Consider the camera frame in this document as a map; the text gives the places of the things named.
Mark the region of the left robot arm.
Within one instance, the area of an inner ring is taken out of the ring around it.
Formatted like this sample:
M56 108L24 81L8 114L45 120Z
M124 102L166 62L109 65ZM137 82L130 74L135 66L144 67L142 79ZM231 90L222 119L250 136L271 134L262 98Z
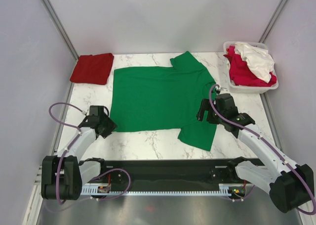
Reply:
M98 137L108 137L117 125L110 119L105 106L91 105L88 113L83 110L83 121L79 125L64 126L76 129L76 134L64 148L42 161L41 196L46 200L77 200L82 186L92 179L103 182L108 178L108 169L101 166L99 159L81 161L86 150Z

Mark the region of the green t-shirt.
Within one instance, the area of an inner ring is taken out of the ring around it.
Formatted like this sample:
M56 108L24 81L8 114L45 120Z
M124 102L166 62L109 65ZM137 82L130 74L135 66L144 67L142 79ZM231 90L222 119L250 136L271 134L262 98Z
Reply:
M209 151L217 126L198 121L197 113L216 82L188 51L170 63L114 71L110 118L116 132L180 129L181 142Z

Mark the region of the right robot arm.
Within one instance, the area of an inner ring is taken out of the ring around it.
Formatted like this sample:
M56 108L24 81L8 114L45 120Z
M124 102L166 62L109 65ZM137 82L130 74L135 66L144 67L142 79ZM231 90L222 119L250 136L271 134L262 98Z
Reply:
M304 164L287 157L272 142L268 141L255 121L246 113L240 113L229 93L217 95L214 100L203 99L197 120L222 125L235 138L247 145L264 164L262 169L249 160L236 158L226 169L227 179L250 182L266 192L273 204L283 213L299 209L314 196L314 173Z

